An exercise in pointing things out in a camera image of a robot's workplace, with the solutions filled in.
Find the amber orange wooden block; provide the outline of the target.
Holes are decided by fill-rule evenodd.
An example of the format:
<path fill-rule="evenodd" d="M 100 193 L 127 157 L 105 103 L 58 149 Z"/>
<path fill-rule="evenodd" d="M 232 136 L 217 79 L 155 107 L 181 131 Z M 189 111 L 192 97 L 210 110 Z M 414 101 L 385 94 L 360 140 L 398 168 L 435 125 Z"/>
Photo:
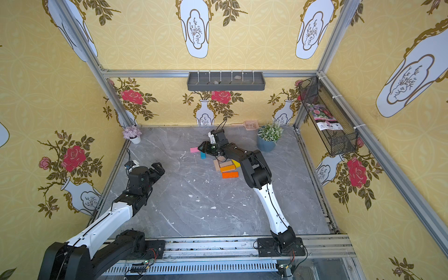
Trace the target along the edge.
<path fill-rule="evenodd" d="M 224 166 L 224 167 L 220 168 L 220 171 L 222 173 L 232 172 L 234 170 L 236 170 L 236 166 L 234 164 L 228 165 L 228 166 Z"/>

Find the yellow wooden block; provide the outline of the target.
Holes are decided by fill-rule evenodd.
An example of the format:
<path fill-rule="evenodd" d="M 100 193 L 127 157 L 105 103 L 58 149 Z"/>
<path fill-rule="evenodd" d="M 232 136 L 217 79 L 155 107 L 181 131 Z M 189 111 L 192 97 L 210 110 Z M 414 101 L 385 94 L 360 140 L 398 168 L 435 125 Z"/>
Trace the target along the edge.
<path fill-rule="evenodd" d="M 232 160 L 233 164 L 235 165 L 236 168 L 241 167 L 240 163 L 236 160 Z"/>

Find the red orange wooden block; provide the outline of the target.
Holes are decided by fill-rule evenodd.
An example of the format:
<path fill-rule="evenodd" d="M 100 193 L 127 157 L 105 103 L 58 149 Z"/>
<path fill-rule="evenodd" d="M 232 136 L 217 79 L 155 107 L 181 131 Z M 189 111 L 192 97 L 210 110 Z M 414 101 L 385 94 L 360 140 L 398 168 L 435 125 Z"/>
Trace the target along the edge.
<path fill-rule="evenodd" d="M 232 178 L 238 178 L 239 172 L 238 171 L 229 171 L 229 172 L 223 172 L 222 178 L 223 179 L 232 179 Z"/>

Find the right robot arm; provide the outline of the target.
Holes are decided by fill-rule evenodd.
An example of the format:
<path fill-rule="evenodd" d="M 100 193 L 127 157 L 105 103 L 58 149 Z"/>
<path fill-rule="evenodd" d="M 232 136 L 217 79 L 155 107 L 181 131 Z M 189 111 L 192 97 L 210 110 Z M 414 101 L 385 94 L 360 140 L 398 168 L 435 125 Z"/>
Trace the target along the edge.
<path fill-rule="evenodd" d="M 223 156 L 240 163 L 247 185 L 259 197 L 267 214 L 270 232 L 281 254 L 290 252 L 296 244 L 296 234 L 282 213 L 274 193 L 272 172 L 260 150 L 245 150 L 229 142 L 223 129 L 208 133 L 198 150 L 212 156 Z"/>

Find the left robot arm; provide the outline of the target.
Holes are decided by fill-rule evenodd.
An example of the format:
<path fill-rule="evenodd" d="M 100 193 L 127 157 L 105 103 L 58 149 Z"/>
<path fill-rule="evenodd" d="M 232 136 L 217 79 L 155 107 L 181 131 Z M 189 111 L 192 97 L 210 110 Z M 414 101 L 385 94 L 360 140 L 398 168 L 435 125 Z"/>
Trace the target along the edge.
<path fill-rule="evenodd" d="M 164 174 L 165 170 L 159 162 L 149 168 L 131 167 L 128 186 L 106 213 L 67 242 L 55 242 L 45 251 L 38 278 L 95 280 L 129 255 L 149 254 L 156 257 L 158 251 L 148 248 L 145 234 L 140 231 L 126 230 L 107 246 L 104 242 L 147 205 L 154 184 Z"/>

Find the natural wooden block left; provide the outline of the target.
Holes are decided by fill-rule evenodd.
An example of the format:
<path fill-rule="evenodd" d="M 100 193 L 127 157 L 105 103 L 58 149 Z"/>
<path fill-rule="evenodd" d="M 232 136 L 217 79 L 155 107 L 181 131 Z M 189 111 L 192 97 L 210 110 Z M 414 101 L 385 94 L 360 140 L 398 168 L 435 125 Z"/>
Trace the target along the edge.
<path fill-rule="evenodd" d="M 214 160 L 214 161 L 213 161 L 213 164 L 214 164 L 215 170 L 216 170 L 217 172 L 220 172 L 220 171 L 221 171 L 221 167 L 220 167 L 220 165 L 219 165 L 218 160 Z"/>

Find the natural wooden block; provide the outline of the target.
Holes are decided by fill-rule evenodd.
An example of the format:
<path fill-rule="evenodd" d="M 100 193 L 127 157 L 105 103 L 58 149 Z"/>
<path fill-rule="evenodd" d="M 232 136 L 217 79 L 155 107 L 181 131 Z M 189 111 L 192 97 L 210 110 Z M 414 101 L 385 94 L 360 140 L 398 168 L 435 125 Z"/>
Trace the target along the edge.
<path fill-rule="evenodd" d="M 221 168 L 224 168 L 224 167 L 227 167 L 227 166 L 231 166 L 231 165 L 233 165 L 233 162 L 232 162 L 232 161 L 219 162 L 219 166 L 220 166 Z"/>
<path fill-rule="evenodd" d="M 221 171 L 221 167 L 220 167 L 220 165 L 219 165 L 218 160 L 214 160 L 214 161 L 213 161 L 213 164 L 214 164 L 215 170 L 216 170 L 217 172 L 220 172 L 220 171 Z"/>

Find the natural wooden block middle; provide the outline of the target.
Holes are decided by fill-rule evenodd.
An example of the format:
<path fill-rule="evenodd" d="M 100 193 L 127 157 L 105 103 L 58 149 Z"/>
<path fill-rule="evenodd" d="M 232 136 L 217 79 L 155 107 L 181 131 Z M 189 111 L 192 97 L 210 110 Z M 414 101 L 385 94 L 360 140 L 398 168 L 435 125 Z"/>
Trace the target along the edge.
<path fill-rule="evenodd" d="M 221 168 L 224 168 L 224 167 L 227 167 L 227 166 L 231 166 L 231 165 L 233 165 L 233 162 L 232 162 L 232 161 L 219 162 L 219 166 L 220 166 Z"/>

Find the blue flower pot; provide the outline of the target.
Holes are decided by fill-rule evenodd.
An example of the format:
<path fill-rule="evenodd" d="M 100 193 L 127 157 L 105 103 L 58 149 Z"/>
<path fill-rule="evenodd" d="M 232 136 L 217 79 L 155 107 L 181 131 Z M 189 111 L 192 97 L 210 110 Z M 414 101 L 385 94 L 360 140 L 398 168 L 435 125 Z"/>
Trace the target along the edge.
<path fill-rule="evenodd" d="M 276 147 L 275 141 L 267 141 L 260 136 L 257 137 L 257 147 L 261 152 L 271 152 Z"/>

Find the small white pot purple flowers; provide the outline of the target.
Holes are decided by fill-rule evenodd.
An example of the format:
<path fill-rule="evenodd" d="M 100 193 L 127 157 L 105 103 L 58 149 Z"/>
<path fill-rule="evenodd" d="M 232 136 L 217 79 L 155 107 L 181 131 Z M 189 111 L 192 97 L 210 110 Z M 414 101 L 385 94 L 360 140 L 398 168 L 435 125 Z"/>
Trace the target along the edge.
<path fill-rule="evenodd" d="M 139 144 L 141 142 L 142 133 L 137 126 L 126 127 L 122 134 L 126 140 L 130 140 L 133 144 Z"/>

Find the green artificial plant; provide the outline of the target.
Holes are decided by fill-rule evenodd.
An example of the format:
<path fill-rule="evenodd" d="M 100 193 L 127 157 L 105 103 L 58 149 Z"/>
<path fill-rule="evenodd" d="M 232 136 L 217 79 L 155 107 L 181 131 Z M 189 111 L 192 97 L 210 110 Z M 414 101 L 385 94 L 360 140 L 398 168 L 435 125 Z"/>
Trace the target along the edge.
<path fill-rule="evenodd" d="M 268 142 L 278 142 L 282 137 L 283 128 L 276 122 L 262 126 L 258 130 L 258 136 Z"/>

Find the grey wall shelf tray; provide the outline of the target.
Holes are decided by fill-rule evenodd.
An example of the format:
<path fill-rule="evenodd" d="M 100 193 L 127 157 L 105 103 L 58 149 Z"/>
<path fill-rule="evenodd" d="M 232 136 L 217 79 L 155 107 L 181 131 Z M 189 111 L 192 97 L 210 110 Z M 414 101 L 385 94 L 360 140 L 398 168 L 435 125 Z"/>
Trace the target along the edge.
<path fill-rule="evenodd" d="M 266 80 L 260 71 L 189 72 L 187 89 L 193 91 L 263 91 Z"/>

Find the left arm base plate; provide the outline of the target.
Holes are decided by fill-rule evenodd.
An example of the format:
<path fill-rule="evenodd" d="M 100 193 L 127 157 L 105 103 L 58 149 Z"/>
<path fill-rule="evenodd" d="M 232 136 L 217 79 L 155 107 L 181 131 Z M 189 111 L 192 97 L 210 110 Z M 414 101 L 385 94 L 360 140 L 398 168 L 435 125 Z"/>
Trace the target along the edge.
<path fill-rule="evenodd" d="M 145 260 L 161 260 L 165 251 L 165 240 L 145 240 L 141 257 Z"/>

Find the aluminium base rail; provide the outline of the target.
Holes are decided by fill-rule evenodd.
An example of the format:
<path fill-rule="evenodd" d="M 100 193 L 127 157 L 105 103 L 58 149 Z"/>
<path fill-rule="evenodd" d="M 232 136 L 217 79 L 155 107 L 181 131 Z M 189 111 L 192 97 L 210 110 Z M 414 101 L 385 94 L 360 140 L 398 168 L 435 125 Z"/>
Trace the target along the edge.
<path fill-rule="evenodd" d="M 163 275 L 199 273 L 248 273 L 275 271 L 292 278 L 299 266 L 312 266 L 315 260 L 343 262 L 351 279 L 359 278 L 357 255 L 345 234 L 298 236 L 303 241 L 303 257 L 259 257 L 253 243 L 266 236 L 167 238 L 161 260 L 145 260 L 132 254 L 115 263 L 102 275 Z"/>

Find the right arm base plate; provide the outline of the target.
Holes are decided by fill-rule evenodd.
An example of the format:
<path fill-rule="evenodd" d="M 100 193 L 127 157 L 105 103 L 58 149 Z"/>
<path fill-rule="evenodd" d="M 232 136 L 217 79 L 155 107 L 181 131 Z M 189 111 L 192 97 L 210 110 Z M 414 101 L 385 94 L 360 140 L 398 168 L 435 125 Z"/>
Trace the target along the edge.
<path fill-rule="evenodd" d="M 258 238 L 253 247 L 259 257 L 303 257 L 306 255 L 301 238 L 296 238 L 291 244 L 281 245 L 274 238 Z"/>

